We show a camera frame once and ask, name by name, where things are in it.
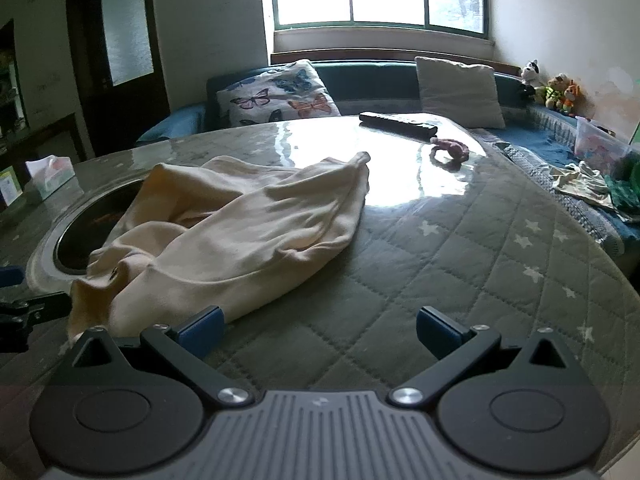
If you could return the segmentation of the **dark green cloth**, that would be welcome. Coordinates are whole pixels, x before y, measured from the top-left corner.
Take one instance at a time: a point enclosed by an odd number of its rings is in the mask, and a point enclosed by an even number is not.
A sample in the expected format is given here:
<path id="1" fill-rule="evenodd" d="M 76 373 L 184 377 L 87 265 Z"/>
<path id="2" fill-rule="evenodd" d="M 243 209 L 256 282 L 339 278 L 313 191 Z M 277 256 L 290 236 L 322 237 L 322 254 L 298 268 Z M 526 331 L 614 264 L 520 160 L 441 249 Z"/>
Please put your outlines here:
<path id="1" fill-rule="evenodd" d="M 639 204 L 639 152 L 631 150 L 618 160 L 610 174 L 604 177 L 613 208 L 627 223 L 638 223 Z"/>

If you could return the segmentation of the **black white plush toy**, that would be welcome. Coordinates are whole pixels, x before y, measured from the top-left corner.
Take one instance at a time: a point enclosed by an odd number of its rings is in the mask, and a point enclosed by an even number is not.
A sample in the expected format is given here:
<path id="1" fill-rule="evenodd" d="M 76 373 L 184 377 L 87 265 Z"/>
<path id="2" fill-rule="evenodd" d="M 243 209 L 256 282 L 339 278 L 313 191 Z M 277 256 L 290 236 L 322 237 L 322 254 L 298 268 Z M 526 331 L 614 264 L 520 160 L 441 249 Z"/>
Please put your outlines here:
<path id="1" fill-rule="evenodd" d="M 538 60 L 536 58 L 529 61 L 524 67 L 521 68 L 520 78 L 521 83 L 524 87 L 524 98 L 533 99 L 536 94 L 536 90 L 544 86 L 540 79 L 540 68 Z"/>

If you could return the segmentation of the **cream knit garment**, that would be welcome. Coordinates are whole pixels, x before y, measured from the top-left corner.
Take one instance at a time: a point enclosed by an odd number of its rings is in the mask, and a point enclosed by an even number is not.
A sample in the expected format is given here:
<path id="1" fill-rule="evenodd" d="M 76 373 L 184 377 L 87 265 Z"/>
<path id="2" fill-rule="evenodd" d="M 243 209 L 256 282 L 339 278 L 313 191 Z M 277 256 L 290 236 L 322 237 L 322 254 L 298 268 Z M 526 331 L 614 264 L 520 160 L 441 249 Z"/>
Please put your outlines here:
<path id="1" fill-rule="evenodd" d="M 209 307 L 230 322 L 290 292 L 352 241 L 369 159 L 155 166 L 73 282 L 68 338 L 91 327 L 132 337 Z"/>

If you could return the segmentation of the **green yellow plush toy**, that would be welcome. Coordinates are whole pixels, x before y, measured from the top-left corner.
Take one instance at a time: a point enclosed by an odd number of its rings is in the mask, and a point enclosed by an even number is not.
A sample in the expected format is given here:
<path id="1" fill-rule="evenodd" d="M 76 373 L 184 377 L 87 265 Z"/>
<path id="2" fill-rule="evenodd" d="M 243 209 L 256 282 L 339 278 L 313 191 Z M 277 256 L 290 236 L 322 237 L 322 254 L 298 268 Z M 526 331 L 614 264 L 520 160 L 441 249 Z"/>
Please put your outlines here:
<path id="1" fill-rule="evenodd" d="M 558 110 L 564 101 L 564 93 L 570 86 L 570 77 L 567 74 L 557 74 L 551 77 L 546 84 L 544 106 L 549 110 Z"/>

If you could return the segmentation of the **round black cooktop inset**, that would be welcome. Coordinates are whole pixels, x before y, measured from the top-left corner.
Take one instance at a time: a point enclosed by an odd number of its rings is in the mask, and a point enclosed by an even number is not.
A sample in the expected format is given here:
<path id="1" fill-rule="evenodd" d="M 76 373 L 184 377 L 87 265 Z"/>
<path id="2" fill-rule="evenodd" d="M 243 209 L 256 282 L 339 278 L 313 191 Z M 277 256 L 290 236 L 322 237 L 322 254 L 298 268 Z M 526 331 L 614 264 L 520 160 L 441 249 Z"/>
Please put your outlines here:
<path id="1" fill-rule="evenodd" d="M 86 272 L 90 255 L 104 245 L 142 183 L 142 179 L 137 179 L 116 185 L 80 207 L 54 246 L 53 263 L 59 271 L 68 275 Z"/>

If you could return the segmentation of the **orange plush toy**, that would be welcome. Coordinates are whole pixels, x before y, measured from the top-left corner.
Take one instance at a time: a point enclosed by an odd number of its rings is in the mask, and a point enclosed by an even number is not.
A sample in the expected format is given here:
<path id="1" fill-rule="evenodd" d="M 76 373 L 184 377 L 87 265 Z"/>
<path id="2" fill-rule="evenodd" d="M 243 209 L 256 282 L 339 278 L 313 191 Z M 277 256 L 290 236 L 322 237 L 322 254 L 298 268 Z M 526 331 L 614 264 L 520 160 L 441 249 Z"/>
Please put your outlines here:
<path id="1" fill-rule="evenodd" d="M 582 90 L 580 90 L 579 84 L 575 81 L 571 81 L 564 91 L 562 102 L 559 110 L 562 114 L 567 116 L 573 116 L 575 114 L 575 106 L 582 97 Z"/>

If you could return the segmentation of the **dark door with glass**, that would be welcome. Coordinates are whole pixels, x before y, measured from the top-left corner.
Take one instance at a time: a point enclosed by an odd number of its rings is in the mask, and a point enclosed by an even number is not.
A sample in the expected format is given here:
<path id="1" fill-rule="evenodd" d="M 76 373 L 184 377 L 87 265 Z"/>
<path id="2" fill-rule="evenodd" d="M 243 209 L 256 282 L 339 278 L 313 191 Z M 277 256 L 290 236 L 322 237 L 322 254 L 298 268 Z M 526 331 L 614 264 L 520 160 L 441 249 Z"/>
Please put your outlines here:
<path id="1" fill-rule="evenodd" d="M 170 113 L 153 0 L 65 0 L 79 101 L 96 156 L 132 148 Z"/>

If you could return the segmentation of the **crumpled light cloth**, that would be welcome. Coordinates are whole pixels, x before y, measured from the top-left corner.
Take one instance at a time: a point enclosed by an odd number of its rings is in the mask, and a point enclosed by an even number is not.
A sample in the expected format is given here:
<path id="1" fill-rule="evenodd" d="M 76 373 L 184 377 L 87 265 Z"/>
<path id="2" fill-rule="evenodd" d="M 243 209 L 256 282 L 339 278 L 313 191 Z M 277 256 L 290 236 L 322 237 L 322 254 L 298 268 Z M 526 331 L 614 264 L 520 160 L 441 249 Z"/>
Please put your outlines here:
<path id="1" fill-rule="evenodd" d="M 614 210 L 611 192 L 604 177 L 599 170 L 592 169 L 585 162 L 564 167 L 551 166 L 549 174 L 555 191 L 592 206 Z"/>

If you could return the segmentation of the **tissue box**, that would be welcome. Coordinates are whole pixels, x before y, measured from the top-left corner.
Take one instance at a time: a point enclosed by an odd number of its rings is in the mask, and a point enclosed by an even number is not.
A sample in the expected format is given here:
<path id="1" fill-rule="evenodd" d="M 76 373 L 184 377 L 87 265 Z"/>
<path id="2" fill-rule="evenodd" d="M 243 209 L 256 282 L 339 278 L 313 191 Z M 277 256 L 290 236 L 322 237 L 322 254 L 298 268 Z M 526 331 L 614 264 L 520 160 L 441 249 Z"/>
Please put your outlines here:
<path id="1" fill-rule="evenodd" d="M 34 200 L 46 200 L 59 188 L 75 177 L 72 161 L 66 156 L 49 155 L 25 162 L 29 180 L 25 192 Z"/>

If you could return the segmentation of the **plain grey pillow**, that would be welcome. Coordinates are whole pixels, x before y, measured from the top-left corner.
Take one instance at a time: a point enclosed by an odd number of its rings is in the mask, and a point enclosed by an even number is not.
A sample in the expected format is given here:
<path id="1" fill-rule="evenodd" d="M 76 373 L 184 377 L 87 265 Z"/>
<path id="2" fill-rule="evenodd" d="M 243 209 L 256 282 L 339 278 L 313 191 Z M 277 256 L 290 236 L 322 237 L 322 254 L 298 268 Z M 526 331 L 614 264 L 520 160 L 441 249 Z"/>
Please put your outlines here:
<path id="1" fill-rule="evenodd" d="M 414 62 L 425 113 L 446 117 L 467 129 L 506 126 L 492 67 L 425 56 L 417 56 Z"/>

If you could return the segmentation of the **clear plastic storage box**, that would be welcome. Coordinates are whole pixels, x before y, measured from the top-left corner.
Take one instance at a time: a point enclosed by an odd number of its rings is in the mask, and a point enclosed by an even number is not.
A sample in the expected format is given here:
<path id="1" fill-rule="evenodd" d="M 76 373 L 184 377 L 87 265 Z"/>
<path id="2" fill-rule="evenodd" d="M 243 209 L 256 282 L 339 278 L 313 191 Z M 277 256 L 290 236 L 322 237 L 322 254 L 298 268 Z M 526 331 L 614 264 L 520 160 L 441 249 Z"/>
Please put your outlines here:
<path id="1" fill-rule="evenodd" d="M 574 154 L 591 167 L 604 167 L 629 154 L 627 144 L 604 131 L 597 122 L 582 116 L 576 117 Z"/>

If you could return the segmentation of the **black remote control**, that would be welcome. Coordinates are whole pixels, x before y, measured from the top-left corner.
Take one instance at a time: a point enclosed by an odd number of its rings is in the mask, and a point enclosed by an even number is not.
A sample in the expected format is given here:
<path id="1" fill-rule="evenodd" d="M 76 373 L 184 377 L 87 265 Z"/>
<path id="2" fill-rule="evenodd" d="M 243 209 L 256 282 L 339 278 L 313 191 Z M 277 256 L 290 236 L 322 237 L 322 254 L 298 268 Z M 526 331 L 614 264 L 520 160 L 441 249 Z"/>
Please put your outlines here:
<path id="1" fill-rule="evenodd" d="M 359 114 L 358 118 L 366 127 L 403 134 L 404 136 L 424 136 L 424 138 L 431 139 L 436 136 L 438 131 L 435 125 L 428 122 L 405 120 L 385 114 L 363 112 Z"/>

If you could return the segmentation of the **pink plastic toy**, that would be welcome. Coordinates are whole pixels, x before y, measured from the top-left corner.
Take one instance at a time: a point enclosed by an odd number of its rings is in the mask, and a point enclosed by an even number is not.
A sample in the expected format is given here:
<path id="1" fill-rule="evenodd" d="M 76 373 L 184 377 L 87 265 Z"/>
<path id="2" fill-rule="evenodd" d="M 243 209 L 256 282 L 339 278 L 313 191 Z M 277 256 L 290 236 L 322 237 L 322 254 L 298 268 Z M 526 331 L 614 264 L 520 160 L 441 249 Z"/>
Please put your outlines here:
<path id="1" fill-rule="evenodd" d="M 453 162 L 467 162 L 470 156 L 469 148 L 462 142 L 452 139 L 431 138 L 433 151 L 446 151 Z"/>

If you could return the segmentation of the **butterfly print pillow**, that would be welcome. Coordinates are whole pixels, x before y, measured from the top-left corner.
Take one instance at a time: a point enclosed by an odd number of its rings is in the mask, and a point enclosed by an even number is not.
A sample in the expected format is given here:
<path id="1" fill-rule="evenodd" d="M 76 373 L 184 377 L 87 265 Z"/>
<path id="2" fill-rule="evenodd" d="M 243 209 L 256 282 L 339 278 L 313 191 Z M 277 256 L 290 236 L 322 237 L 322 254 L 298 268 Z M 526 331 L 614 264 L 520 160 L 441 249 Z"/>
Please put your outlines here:
<path id="1" fill-rule="evenodd" d="M 334 99 L 308 60 L 268 68 L 216 92 L 230 127 L 340 117 Z"/>

